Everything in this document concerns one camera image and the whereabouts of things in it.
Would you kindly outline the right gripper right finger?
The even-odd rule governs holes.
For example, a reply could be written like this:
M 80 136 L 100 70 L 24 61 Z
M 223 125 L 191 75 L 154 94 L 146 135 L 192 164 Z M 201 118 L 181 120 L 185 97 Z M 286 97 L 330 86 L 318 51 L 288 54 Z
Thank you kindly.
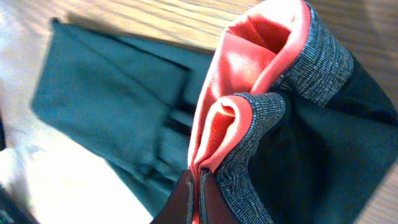
M 199 204 L 201 224 L 240 224 L 209 169 L 202 169 L 200 173 Z

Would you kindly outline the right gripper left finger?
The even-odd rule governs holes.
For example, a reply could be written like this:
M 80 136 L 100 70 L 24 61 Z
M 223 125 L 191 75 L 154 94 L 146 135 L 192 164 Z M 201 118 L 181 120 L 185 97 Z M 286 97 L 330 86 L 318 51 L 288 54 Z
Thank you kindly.
M 194 190 L 191 171 L 183 171 L 165 205 L 150 224 L 192 224 Z

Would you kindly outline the black leggings grey red waistband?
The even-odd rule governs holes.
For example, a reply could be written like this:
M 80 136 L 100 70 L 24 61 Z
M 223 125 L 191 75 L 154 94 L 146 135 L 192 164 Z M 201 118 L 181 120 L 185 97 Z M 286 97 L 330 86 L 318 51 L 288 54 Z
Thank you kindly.
M 52 21 L 32 109 L 154 218 L 212 171 L 240 223 L 352 223 L 397 160 L 390 99 L 304 1 L 264 1 L 213 54 Z

